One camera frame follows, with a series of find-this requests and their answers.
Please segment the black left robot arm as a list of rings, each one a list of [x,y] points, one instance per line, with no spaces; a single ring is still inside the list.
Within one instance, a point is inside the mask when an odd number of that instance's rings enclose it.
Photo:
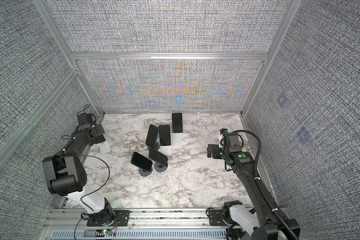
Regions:
[[[111,204],[87,184],[87,173],[81,162],[81,158],[88,157],[83,154],[88,146],[106,140],[104,133],[101,124],[78,125],[62,150],[42,162],[49,192],[74,200],[85,208],[88,226],[115,223]]]

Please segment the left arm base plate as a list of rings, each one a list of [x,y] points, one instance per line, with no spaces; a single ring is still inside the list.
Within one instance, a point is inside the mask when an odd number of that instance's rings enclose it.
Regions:
[[[114,216],[111,219],[100,220],[100,218],[91,217],[87,220],[87,227],[126,227],[130,219],[129,210],[114,210]]]

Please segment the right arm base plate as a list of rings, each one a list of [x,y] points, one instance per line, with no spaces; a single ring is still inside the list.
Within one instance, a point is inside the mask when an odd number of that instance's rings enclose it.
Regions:
[[[210,226],[213,227],[228,226],[228,224],[224,220],[224,215],[222,210],[216,210],[211,208],[211,209],[207,209],[206,213],[209,218]]]

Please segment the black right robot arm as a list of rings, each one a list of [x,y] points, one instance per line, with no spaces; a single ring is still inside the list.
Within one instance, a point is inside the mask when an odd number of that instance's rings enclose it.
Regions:
[[[242,133],[252,135],[258,142],[256,156],[243,151]],[[297,240],[300,236],[300,225],[290,219],[278,206],[264,184],[258,163],[261,152],[261,140],[250,131],[220,130],[219,144],[209,145],[207,156],[222,159],[225,167],[239,178],[245,187],[254,206],[249,211],[240,201],[225,202],[222,207],[223,219],[230,227],[227,230],[228,240]]]

